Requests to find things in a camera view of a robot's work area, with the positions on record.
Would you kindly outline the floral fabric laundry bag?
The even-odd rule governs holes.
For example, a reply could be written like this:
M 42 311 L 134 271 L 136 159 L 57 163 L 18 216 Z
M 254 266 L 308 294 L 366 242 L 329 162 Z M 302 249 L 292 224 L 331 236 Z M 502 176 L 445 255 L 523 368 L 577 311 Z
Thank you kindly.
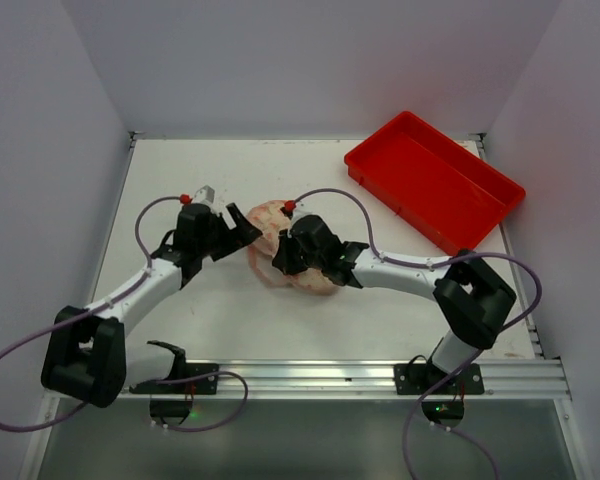
M 262 235 L 251 246 L 261 254 L 274 257 L 279 248 L 279 233 L 287 230 L 291 220 L 282 212 L 284 200 L 270 200 L 252 208 L 248 214 L 249 222 L 258 228 Z

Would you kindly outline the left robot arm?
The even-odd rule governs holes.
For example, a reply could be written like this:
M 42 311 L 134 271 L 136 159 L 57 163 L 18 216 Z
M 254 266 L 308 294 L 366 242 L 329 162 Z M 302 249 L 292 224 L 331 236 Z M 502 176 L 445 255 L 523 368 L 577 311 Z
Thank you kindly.
M 146 264 L 138 273 L 86 307 L 63 308 L 49 339 L 42 386 L 104 408 L 127 387 L 186 382 L 182 348 L 149 341 L 130 350 L 126 338 L 159 304 L 182 290 L 201 271 L 205 259 L 218 261 L 261 237 L 235 204 L 229 204 L 227 211 L 232 225 L 206 203 L 183 205 L 174 229 L 146 254 Z

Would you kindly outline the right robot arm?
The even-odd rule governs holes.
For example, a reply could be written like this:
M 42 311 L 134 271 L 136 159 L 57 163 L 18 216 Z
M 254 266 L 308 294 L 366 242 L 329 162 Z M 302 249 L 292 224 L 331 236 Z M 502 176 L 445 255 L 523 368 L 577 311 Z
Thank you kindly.
M 468 260 L 452 257 L 451 265 L 439 269 L 416 268 L 404 258 L 392 263 L 369 244 L 340 240 L 321 217 L 311 214 L 279 233 L 272 265 L 286 275 L 314 269 L 340 287 L 382 288 L 435 302 L 449 331 L 427 359 L 425 372 L 412 376 L 433 385 L 493 347 L 517 300 L 484 260 L 465 253 Z

